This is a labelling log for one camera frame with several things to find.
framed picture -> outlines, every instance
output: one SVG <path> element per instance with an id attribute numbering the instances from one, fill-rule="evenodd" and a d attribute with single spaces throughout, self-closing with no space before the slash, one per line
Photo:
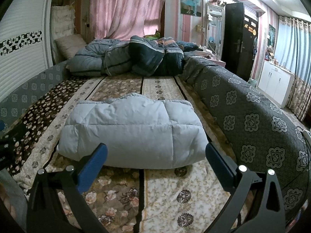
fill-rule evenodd
<path id="1" fill-rule="evenodd" d="M 202 0 L 180 0 L 180 13 L 190 16 L 202 16 Z"/>
<path id="2" fill-rule="evenodd" d="M 270 36 L 268 38 L 268 46 L 272 46 L 274 48 L 274 43 L 275 43 L 275 28 L 269 24 L 269 33 L 268 35 Z"/>

couple photo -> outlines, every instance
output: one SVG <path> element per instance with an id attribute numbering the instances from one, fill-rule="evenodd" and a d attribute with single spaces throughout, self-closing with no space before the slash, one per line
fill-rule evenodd
<path id="1" fill-rule="evenodd" d="M 180 10 L 182 14 L 201 17 L 201 0 L 180 0 Z"/>

cable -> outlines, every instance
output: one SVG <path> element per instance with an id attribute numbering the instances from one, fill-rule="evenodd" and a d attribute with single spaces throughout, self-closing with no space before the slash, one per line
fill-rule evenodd
<path id="1" fill-rule="evenodd" d="M 309 168 L 309 164 L 310 164 L 310 158 L 309 158 L 309 151 L 311 151 L 311 145 L 309 144 L 308 140 L 306 140 L 306 147 L 307 147 L 307 156 L 308 156 L 308 164 L 305 166 L 304 170 L 298 174 L 292 181 L 290 181 L 288 184 L 286 184 L 283 188 L 282 191 L 288 187 L 289 184 L 293 183 L 293 181 L 295 181 L 301 174 L 303 174 L 308 168 Z"/>
<path id="2" fill-rule="evenodd" d="M 203 33 L 204 38 L 205 38 L 205 40 L 206 40 L 207 46 L 209 46 L 209 47 L 211 48 L 211 50 L 216 54 L 215 50 L 214 50 L 214 49 L 211 47 L 211 45 L 208 43 L 208 40 L 206 39 L 206 36 L 205 36 L 204 32 L 202 32 L 202 33 Z"/>

white duvet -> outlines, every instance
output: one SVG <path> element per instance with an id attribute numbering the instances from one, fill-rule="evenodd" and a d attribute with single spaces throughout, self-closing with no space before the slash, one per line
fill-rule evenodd
<path id="1" fill-rule="evenodd" d="M 208 141 L 188 101 L 131 93 L 80 101 L 61 131 L 58 152 L 78 161 L 99 143 L 108 147 L 107 166 L 171 169 L 203 160 Z"/>

trash can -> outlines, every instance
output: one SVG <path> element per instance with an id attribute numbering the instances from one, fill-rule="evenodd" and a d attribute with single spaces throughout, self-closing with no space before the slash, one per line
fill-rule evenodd
<path id="1" fill-rule="evenodd" d="M 257 85 L 257 81 L 252 78 L 249 78 L 248 83 L 251 84 L 253 87 L 256 87 Z"/>

